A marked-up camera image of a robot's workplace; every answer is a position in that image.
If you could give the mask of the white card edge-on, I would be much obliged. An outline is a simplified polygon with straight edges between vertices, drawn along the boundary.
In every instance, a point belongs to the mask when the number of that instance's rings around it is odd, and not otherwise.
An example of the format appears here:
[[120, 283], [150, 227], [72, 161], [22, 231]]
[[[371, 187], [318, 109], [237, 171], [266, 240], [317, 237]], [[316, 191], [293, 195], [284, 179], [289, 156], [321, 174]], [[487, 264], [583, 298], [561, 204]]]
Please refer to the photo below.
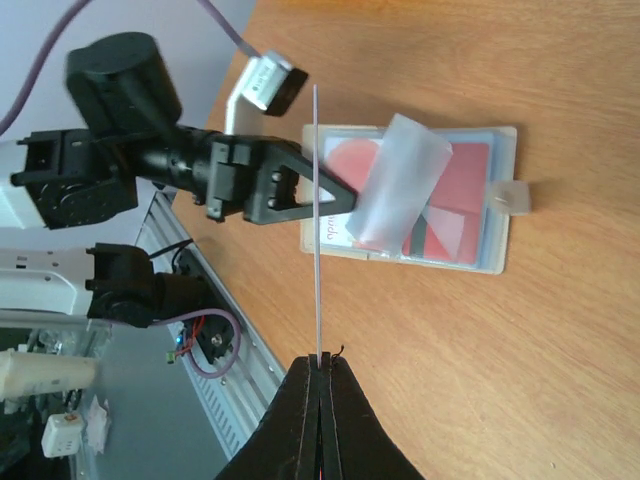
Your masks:
[[313, 162], [313, 255], [314, 255], [314, 294], [316, 322], [316, 364], [322, 368], [322, 293], [321, 293], [321, 245], [320, 245], [320, 162], [319, 162], [319, 98], [318, 85], [312, 88], [312, 162]]

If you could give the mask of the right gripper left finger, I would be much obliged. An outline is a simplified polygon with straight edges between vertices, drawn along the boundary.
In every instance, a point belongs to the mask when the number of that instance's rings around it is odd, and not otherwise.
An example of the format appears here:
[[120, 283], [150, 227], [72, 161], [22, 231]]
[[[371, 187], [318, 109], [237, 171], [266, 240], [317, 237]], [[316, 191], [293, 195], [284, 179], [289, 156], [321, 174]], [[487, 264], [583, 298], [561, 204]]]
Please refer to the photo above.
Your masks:
[[294, 359], [258, 427], [219, 479], [320, 477], [318, 374], [314, 354]]

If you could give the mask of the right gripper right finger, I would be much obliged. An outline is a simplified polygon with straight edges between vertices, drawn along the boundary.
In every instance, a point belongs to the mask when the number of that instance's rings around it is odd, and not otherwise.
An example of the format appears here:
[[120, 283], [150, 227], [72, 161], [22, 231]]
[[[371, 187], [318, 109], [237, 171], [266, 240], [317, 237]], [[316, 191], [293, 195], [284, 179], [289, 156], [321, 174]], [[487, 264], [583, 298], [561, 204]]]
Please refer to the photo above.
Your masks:
[[421, 479], [386, 433], [347, 360], [322, 354], [319, 396], [322, 479]]

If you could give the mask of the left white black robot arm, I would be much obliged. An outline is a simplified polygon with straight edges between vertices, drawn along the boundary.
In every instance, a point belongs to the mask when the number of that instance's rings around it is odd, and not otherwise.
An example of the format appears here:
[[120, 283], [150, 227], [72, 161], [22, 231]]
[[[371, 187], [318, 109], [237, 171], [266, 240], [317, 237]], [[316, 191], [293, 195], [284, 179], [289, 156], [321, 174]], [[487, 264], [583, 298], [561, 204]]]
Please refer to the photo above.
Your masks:
[[[66, 87], [82, 129], [40, 131], [1, 146], [1, 224], [62, 230], [138, 205], [141, 179], [191, 193], [209, 219], [267, 225], [347, 213], [356, 191], [316, 167], [299, 144], [261, 134], [307, 80], [275, 52], [251, 58], [222, 131], [179, 124], [181, 104], [155, 39], [124, 32], [71, 51]], [[99, 243], [63, 251], [1, 251], [1, 306], [137, 328], [209, 317], [195, 277], [156, 272], [144, 250]]]

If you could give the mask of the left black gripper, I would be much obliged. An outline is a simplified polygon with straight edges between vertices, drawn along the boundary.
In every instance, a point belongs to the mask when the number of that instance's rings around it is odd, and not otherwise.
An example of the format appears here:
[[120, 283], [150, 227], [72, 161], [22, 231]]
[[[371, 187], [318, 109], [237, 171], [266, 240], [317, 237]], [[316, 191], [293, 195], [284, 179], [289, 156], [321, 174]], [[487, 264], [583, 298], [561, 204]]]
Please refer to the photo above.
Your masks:
[[[273, 136], [210, 134], [206, 215], [218, 223], [242, 213], [247, 222], [267, 225], [313, 216], [313, 162], [303, 151]], [[320, 215], [348, 213], [357, 192], [320, 168]]]

